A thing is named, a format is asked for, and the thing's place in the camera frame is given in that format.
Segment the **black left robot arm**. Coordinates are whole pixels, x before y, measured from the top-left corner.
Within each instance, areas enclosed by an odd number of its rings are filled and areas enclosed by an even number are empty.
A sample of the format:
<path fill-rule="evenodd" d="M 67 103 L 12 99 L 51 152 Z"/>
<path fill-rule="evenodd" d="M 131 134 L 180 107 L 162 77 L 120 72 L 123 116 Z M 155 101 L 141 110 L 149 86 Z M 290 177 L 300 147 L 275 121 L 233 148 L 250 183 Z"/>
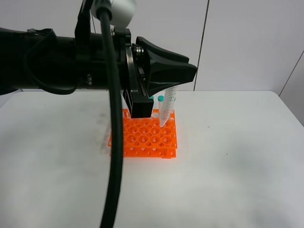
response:
<path fill-rule="evenodd" d="M 114 27 L 113 43 L 120 89 L 132 118 L 150 117 L 150 97 L 193 81 L 196 66 L 186 56 L 165 50 L 143 37 L 131 42 L 127 28 Z M 0 30 L 0 92 L 36 89 L 72 93 L 76 89 L 106 90 L 106 60 L 101 34 L 92 33 L 81 46 L 75 38 L 58 37 L 50 29 Z"/>

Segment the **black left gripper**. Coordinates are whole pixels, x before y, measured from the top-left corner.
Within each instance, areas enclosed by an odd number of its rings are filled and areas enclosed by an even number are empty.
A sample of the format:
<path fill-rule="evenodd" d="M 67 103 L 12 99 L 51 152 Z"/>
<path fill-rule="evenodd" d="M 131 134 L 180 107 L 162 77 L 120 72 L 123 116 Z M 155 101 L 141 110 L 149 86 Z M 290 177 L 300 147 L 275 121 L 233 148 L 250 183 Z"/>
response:
<path fill-rule="evenodd" d="M 188 57 L 143 37 L 137 37 L 135 45 L 127 28 L 115 26 L 112 38 L 118 53 L 122 96 L 131 118 L 151 117 L 154 101 L 150 96 L 194 80 L 197 67 L 189 63 Z"/>

